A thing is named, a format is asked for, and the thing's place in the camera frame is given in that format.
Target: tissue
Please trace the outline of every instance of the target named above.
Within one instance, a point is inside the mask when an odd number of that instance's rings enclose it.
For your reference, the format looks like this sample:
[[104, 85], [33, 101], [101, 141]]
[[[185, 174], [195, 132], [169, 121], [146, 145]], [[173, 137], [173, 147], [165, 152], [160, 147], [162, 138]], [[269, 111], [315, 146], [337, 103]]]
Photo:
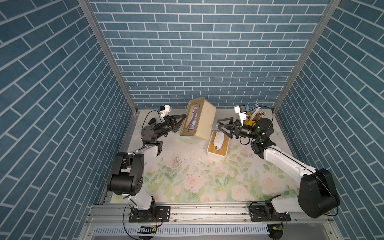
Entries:
[[214, 140], [214, 145], [216, 151], [219, 151], [221, 149], [221, 146], [224, 142], [224, 133], [223, 132], [217, 132]]

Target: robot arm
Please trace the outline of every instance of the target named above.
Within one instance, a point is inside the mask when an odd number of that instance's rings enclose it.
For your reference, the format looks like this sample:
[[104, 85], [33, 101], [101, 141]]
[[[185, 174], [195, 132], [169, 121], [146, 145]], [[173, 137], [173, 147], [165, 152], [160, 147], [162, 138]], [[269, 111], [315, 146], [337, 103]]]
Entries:
[[162, 142], [157, 141], [161, 136], [167, 136], [170, 131], [177, 132], [187, 116], [164, 116], [164, 121], [141, 129], [143, 146], [131, 152], [118, 152], [107, 179], [107, 190], [128, 197], [138, 214], [150, 219], [155, 214], [155, 201], [145, 191], [140, 191], [143, 183], [144, 158], [149, 160], [158, 156], [162, 150]]
[[[222, 121], [229, 121], [229, 124], [223, 124]], [[269, 219], [275, 216], [279, 218], [280, 213], [285, 212], [304, 212], [317, 218], [340, 205], [331, 173], [326, 169], [317, 170], [308, 166], [276, 147], [269, 139], [273, 133], [273, 125], [269, 119], [261, 118], [252, 126], [241, 125], [239, 120], [233, 122], [233, 118], [219, 119], [217, 122], [217, 128], [230, 138], [235, 136], [237, 139], [254, 139], [250, 145], [256, 155], [272, 162], [300, 184], [298, 196], [275, 196], [265, 201]]]
[[284, 153], [278, 147], [267, 147], [264, 158], [300, 184], [298, 196], [276, 196], [266, 201], [266, 210], [271, 215], [285, 212], [304, 212], [317, 218], [340, 204], [339, 195], [331, 173], [317, 170]]

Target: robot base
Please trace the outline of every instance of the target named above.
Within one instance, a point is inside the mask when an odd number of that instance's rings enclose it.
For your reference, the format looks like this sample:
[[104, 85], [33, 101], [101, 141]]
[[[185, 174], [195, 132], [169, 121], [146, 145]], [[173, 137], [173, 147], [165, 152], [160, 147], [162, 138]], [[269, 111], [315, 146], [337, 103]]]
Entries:
[[132, 210], [129, 215], [129, 222], [169, 222], [169, 215], [170, 206], [156, 206], [155, 199], [152, 197], [150, 208], [148, 210]]
[[[271, 217], [265, 216], [265, 210], [260, 208], [257, 205], [252, 205], [249, 208], [250, 216], [251, 216], [251, 221], [253, 222], [281, 222], [281, 215], [272, 215]], [[282, 214], [286, 220], [289, 222], [291, 221], [291, 217], [287, 213]]]
[[278, 213], [275, 211], [272, 205], [272, 200], [280, 195], [274, 196], [268, 200], [265, 201], [265, 205], [251, 205], [249, 207], [249, 213], [251, 216], [251, 221], [253, 222], [260, 222], [260, 221], [270, 221], [270, 222], [281, 222], [281, 220], [284, 221], [291, 221], [291, 216], [289, 213]]

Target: ventilation grille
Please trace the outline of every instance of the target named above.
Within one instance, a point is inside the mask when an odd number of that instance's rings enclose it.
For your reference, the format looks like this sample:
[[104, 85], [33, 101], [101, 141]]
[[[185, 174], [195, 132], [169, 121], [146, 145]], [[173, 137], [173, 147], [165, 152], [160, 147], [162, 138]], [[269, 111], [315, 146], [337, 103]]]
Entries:
[[[137, 232], [148, 232], [137, 225], [126, 225], [126, 230], [130, 235], [137, 236]], [[157, 237], [182, 237], [182, 236], [201, 236], [201, 235], [256, 235], [269, 234], [266, 224], [231, 224], [224, 225], [163, 225], [156, 232]], [[120, 226], [98, 226], [95, 228], [94, 236], [124, 236], [124, 227]], [[141, 233], [140, 236], [153, 236], [153, 234]]]

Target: container lid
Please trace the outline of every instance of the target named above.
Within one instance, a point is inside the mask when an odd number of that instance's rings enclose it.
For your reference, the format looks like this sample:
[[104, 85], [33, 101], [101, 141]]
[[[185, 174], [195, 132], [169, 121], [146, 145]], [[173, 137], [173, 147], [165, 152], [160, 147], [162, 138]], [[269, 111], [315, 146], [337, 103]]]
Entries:
[[187, 118], [183, 121], [180, 128], [180, 136], [194, 136], [199, 126], [205, 98], [196, 98], [189, 101], [187, 106]]

